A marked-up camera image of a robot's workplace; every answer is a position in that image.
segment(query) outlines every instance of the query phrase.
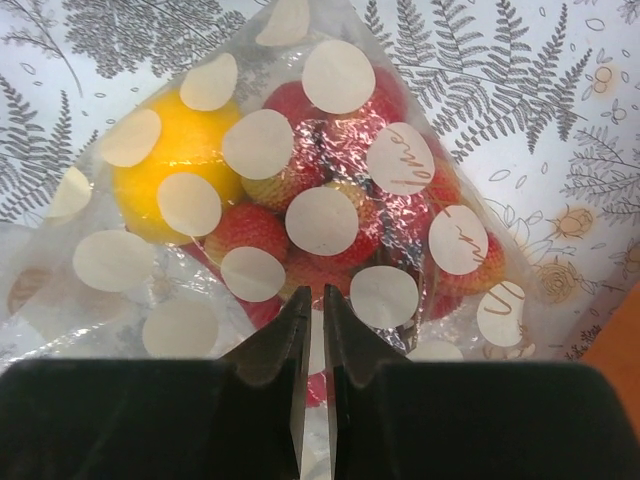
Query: cursive lettering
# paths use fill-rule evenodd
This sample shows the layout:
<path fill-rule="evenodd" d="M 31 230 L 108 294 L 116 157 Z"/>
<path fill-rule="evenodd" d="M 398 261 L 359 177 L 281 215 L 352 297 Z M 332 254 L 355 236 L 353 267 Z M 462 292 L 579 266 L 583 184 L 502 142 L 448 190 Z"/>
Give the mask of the cursive lettering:
<path fill-rule="evenodd" d="M 396 145 L 402 145 L 404 148 L 402 150 L 402 157 L 400 157 L 400 161 L 406 163 L 411 168 L 424 168 L 424 164 L 417 161 L 416 156 L 411 152 L 411 145 L 407 143 L 405 138 L 396 132 L 395 130 L 388 128 L 388 130 L 393 134 L 391 136 L 391 141 Z M 432 178 L 432 174 L 427 172 L 426 170 L 412 170 L 411 173 L 413 176 L 422 179 L 428 180 L 426 182 L 421 182 L 417 180 L 391 180 L 391 183 L 402 184 L 402 185 L 417 185 L 417 186 L 427 186 Z"/>
<path fill-rule="evenodd" d="M 516 297 L 516 298 L 518 298 L 520 300 L 524 300 L 524 296 L 518 295 L 516 292 L 514 292 L 509 287 L 507 287 L 503 282 L 499 283 L 498 285 L 500 285 L 502 288 L 504 288 L 507 292 L 509 292 L 514 297 Z M 511 307 L 511 304 L 509 302 L 507 302 L 506 300 L 504 300 L 500 295 L 496 294 L 493 291 L 493 289 L 489 290 L 489 295 L 491 295 L 498 302 L 500 302 L 502 305 L 504 305 L 508 310 L 505 312 L 505 311 L 499 311 L 499 310 L 494 310 L 492 308 L 484 307 L 484 311 L 485 312 L 493 313 L 495 315 L 507 316 L 513 311 L 513 308 Z"/>
<path fill-rule="evenodd" d="M 463 242 L 468 243 L 473 247 L 473 250 L 471 251 L 471 253 L 473 254 L 473 261 L 479 265 L 482 265 L 482 263 L 484 262 L 484 257 L 481 255 L 482 249 L 475 243 L 473 238 L 466 236 L 462 232 L 462 228 L 460 228 L 460 226 L 456 225 L 456 228 L 460 233 L 460 235 L 458 236 L 458 240 L 462 240 Z"/>

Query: gray fern leaf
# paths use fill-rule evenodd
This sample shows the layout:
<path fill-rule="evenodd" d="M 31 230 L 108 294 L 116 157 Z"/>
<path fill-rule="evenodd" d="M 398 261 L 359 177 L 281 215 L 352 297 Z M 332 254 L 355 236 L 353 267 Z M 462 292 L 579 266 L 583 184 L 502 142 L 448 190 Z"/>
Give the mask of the gray fern leaf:
<path fill-rule="evenodd" d="M 392 58 L 403 66 L 425 65 L 436 57 L 430 36 L 413 1 L 398 0 L 398 40 Z"/>
<path fill-rule="evenodd" d="M 82 85 L 71 63 L 64 55 L 56 41 L 51 36 L 50 30 L 56 25 L 53 18 L 53 9 L 45 12 L 46 0 L 0 0 L 0 9 L 10 12 L 24 22 L 21 27 L 11 27 L 11 31 L 2 40 L 5 44 L 13 43 L 17 46 L 31 46 L 41 50 L 47 58 L 62 59 L 69 69 L 76 88 L 82 96 Z"/>
<path fill-rule="evenodd" d="M 518 39 L 529 31 L 529 27 L 520 28 L 522 17 L 515 18 L 516 8 L 509 0 L 498 0 L 496 6 L 499 18 L 493 38 L 501 45 L 491 47 L 489 58 L 493 62 L 483 67 L 482 71 L 494 82 L 520 87 L 525 84 L 525 78 L 529 73 L 525 66 L 531 63 L 531 60 L 522 56 L 520 52 L 530 52 L 531 47 Z"/>
<path fill-rule="evenodd" d="M 549 102 L 557 106 L 558 135 L 562 141 L 569 138 L 569 132 L 578 120 L 578 115 L 571 111 L 575 102 L 575 90 L 582 77 L 589 58 L 591 58 L 592 50 L 587 53 L 576 63 L 571 69 L 565 72 L 565 76 L 561 77 L 558 82 L 553 84 L 553 88 L 547 93 L 546 98 Z"/>
<path fill-rule="evenodd" d="M 449 80 L 444 106 L 436 114 L 432 126 L 440 135 L 459 128 L 491 108 L 491 98 L 482 79 L 459 76 Z"/>
<path fill-rule="evenodd" d="M 391 32 L 386 32 L 384 29 L 384 23 L 380 19 L 378 13 L 378 1 L 369 0 L 367 2 L 367 9 L 364 14 L 364 22 L 369 27 L 369 30 L 378 39 L 382 48 L 388 51 L 393 47 L 393 41 L 391 40 Z"/>
<path fill-rule="evenodd" d="M 20 173 L 6 155 L 0 154 L 0 192 L 8 192 L 18 187 Z"/>
<path fill-rule="evenodd" d="M 212 51 L 244 23 L 216 0 L 64 0 L 67 41 L 95 60 L 106 78 L 135 72 L 146 61 L 156 76 L 177 74 Z"/>
<path fill-rule="evenodd" d="M 24 213 L 48 205 L 63 172 L 73 162 L 71 116 L 66 92 L 62 92 L 60 116 L 50 138 L 32 122 L 37 115 L 9 82 L 0 75 L 11 126 L 0 139 L 0 147 L 15 160 L 17 184 L 8 189 L 0 203 L 0 218 L 16 221 Z"/>
<path fill-rule="evenodd" d="M 446 73 L 429 69 L 426 63 L 436 58 L 435 47 L 429 43 L 431 31 L 425 30 L 425 21 L 412 0 L 398 0 L 398 39 L 395 53 L 389 55 L 398 71 L 407 81 L 409 89 L 432 108 L 431 98 L 442 100 L 447 82 Z"/>
<path fill-rule="evenodd" d="M 640 166 L 624 161 L 618 137 L 609 138 L 607 127 L 592 127 L 579 130 L 574 139 L 584 148 L 573 152 L 567 175 L 570 183 L 561 193 L 600 207 L 599 216 L 611 225 L 640 223 Z"/>
<path fill-rule="evenodd" d="M 640 224 L 640 195 L 635 199 L 622 198 L 619 202 L 602 208 L 602 213 L 598 215 L 609 221 L 609 225 L 620 224 L 631 221 L 635 226 Z"/>
<path fill-rule="evenodd" d="M 454 0 L 432 0 L 436 8 L 433 14 L 437 18 L 434 24 L 440 27 L 436 34 L 441 38 L 438 46 L 438 62 L 445 68 L 462 72 L 465 68 L 479 67 L 483 62 L 475 57 L 488 50 L 484 45 L 472 45 L 471 42 L 482 38 L 480 32 L 463 32 L 463 29 L 475 20 L 466 15 L 466 5 Z"/>

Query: white dot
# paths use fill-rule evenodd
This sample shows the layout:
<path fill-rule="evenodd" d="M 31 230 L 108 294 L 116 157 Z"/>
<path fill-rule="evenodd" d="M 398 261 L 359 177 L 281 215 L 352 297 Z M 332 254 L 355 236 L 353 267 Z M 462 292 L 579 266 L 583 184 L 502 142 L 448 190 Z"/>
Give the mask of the white dot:
<path fill-rule="evenodd" d="M 307 36 L 310 21 L 308 0 L 278 0 L 256 43 L 265 47 L 297 43 Z"/>
<path fill-rule="evenodd" d="M 315 255 L 337 255 L 349 248 L 358 235 L 358 212 L 339 190 L 315 187 L 293 199 L 285 226 L 299 248 Z"/>
<path fill-rule="evenodd" d="M 373 181 L 395 195 L 424 190 L 435 173 L 427 142 L 406 123 L 392 123 L 378 133 L 367 152 L 367 167 Z"/>
<path fill-rule="evenodd" d="M 419 343 L 414 350 L 409 352 L 407 357 L 414 362 L 464 360 L 464 356 L 458 347 L 453 343 L 442 340 Z"/>
<path fill-rule="evenodd" d="M 203 357 L 218 338 L 218 320 L 204 302 L 176 298 L 158 305 L 142 327 L 142 342 L 154 357 Z"/>
<path fill-rule="evenodd" d="M 418 308 L 415 280 L 395 267 L 377 266 L 358 272 L 351 281 L 351 305 L 360 320 L 376 328 L 395 328 Z"/>
<path fill-rule="evenodd" d="M 289 164 L 293 131 L 275 110 L 258 110 L 236 123 L 224 136 L 222 152 L 227 164 L 250 180 L 264 180 Z"/>
<path fill-rule="evenodd" d="M 343 114 L 359 109 L 369 100 L 376 77 L 360 49 L 341 40 L 328 40 L 318 45 L 305 62 L 302 86 L 318 108 Z"/>
<path fill-rule="evenodd" d="M 192 110 L 217 110 L 231 100 L 237 81 L 236 59 L 223 53 L 212 62 L 189 70 L 180 86 L 180 98 Z"/>
<path fill-rule="evenodd" d="M 466 275 L 484 262 L 489 236 L 473 210 L 465 205 L 451 205 L 433 220 L 429 249 L 442 270 L 452 275 Z"/>
<path fill-rule="evenodd" d="M 227 253 L 220 264 L 227 288 L 247 302 L 264 302 L 284 286 L 285 271 L 271 254 L 255 247 L 238 247 Z"/>
<path fill-rule="evenodd" d="M 529 358 L 531 357 L 536 351 L 536 344 L 532 343 L 531 345 L 528 345 L 527 347 L 524 348 L 524 350 L 522 350 L 522 355 L 520 355 L 520 358 Z"/>
<path fill-rule="evenodd" d="M 136 110 L 123 118 L 100 141 L 105 162 L 116 167 L 133 167 L 151 153 L 162 132 L 160 116 L 153 110 Z"/>
<path fill-rule="evenodd" d="M 309 350 L 309 375 L 323 372 L 324 361 L 324 314 L 311 310 L 311 348 Z"/>
<path fill-rule="evenodd" d="M 60 181 L 47 212 L 47 218 L 71 217 L 86 207 L 89 200 L 91 200 L 89 180 L 76 167 L 71 167 Z"/>
<path fill-rule="evenodd" d="M 84 238 L 73 254 L 73 268 L 88 286 L 123 292 L 151 275 L 155 252 L 137 235 L 120 230 L 96 232 Z"/>
<path fill-rule="evenodd" d="M 167 225 L 190 237 L 211 233 L 222 216 L 218 192 L 195 173 L 169 175 L 158 187 L 157 201 Z"/>
<path fill-rule="evenodd" d="M 480 333 L 494 345 L 511 347 L 522 340 L 524 290 L 515 283 L 502 282 L 482 297 L 477 319 Z"/>

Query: polka dot wrapping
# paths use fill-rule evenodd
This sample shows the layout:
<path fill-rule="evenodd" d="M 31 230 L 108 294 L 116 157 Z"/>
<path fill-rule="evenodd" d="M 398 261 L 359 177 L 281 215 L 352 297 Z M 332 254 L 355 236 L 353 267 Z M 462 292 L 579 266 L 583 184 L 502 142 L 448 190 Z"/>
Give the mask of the polka dot wrapping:
<path fill-rule="evenodd" d="M 345 35 L 325 31 L 316 3 L 274 0 L 117 122 L 90 149 L 109 172 L 106 188 L 70 170 L 47 221 L 82 222 L 67 263 L 74 281 L 146 295 L 142 348 L 160 357 L 206 356 L 241 337 L 225 333 L 239 319 L 180 295 L 206 291 L 207 275 L 251 331 L 310 286 L 313 405 L 326 401 L 318 315 L 327 283 L 414 361 L 475 359 L 485 344 L 492 356 L 533 355 L 535 295 L 517 252 L 416 116 L 373 37 L 360 38 L 351 15 L 331 17 Z M 89 226 L 111 196 L 117 221 Z M 171 277 L 158 254 L 166 249 L 209 273 Z M 181 309 L 193 312 L 183 330 L 171 318 Z"/>

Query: red fruit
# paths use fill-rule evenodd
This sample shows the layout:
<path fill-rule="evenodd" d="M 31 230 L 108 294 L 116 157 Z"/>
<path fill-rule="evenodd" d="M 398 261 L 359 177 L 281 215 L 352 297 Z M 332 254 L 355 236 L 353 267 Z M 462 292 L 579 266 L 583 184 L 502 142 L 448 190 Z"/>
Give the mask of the red fruit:
<path fill-rule="evenodd" d="M 294 250 L 289 255 L 284 267 L 287 272 L 287 279 L 284 287 L 280 290 L 280 297 L 287 300 L 296 288 L 300 286 L 311 287 L 311 297 L 316 305 L 324 296 L 324 286 L 334 285 L 343 295 L 349 295 L 351 278 L 344 272 L 336 272 L 321 268 L 312 262 L 310 253 L 301 250 Z"/>
<path fill-rule="evenodd" d="M 284 115 L 294 131 L 294 149 L 289 165 L 264 180 L 242 179 L 242 186 L 253 201 L 284 213 L 292 200 L 305 190 L 327 181 L 327 170 L 318 147 L 324 112 L 314 107 L 301 82 L 285 83 L 267 99 L 264 108 Z"/>
<path fill-rule="evenodd" d="M 324 372 L 307 379 L 307 407 L 315 408 L 327 401 L 327 379 Z"/>
<path fill-rule="evenodd" d="M 355 112 L 329 116 L 324 148 L 333 169 L 342 176 L 366 179 L 366 155 L 380 130 L 403 122 L 407 113 L 405 91 L 387 70 L 374 67 L 376 87 L 371 98 Z"/>
<path fill-rule="evenodd" d="M 311 255 L 313 262 L 326 270 L 344 271 L 362 265 L 380 246 L 383 226 L 376 203 L 358 185 L 345 182 L 331 182 L 326 188 L 334 188 L 344 193 L 358 213 L 358 234 L 344 252 L 337 255 Z"/>
<path fill-rule="evenodd" d="M 296 141 L 289 165 L 264 180 L 242 178 L 242 186 L 251 199 L 278 213 L 285 213 L 300 193 L 327 181 L 327 170 L 315 145 Z"/>
<path fill-rule="evenodd" d="M 207 255 L 218 265 L 238 247 L 256 247 L 284 262 L 289 238 L 278 218 L 260 205 L 241 203 L 230 208 L 216 229 L 205 239 Z"/>
<path fill-rule="evenodd" d="M 280 85 L 267 98 L 262 108 L 275 110 L 284 115 L 294 131 L 300 130 L 301 127 L 308 127 L 309 123 L 313 124 L 314 120 L 322 120 L 326 116 L 322 110 L 311 103 L 300 81 Z"/>
<path fill-rule="evenodd" d="M 504 280 L 506 258 L 504 249 L 495 235 L 489 233 L 489 248 L 484 262 L 466 275 L 453 275 L 439 268 L 432 258 L 425 262 L 425 271 L 433 274 L 439 295 L 454 297 L 486 292 Z"/>
<path fill-rule="evenodd" d="M 424 190 L 425 198 L 436 204 L 440 210 L 460 203 L 460 180 L 448 161 L 434 157 L 435 172 Z"/>
<path fill-rule="evenodd" d="M 429 227 L 440 208 L 425 199 L 423 192 L 393 195 L 379 192 L 381 217 L 385 225 L 382 239 L 394 265 L 420 268 Z"/>

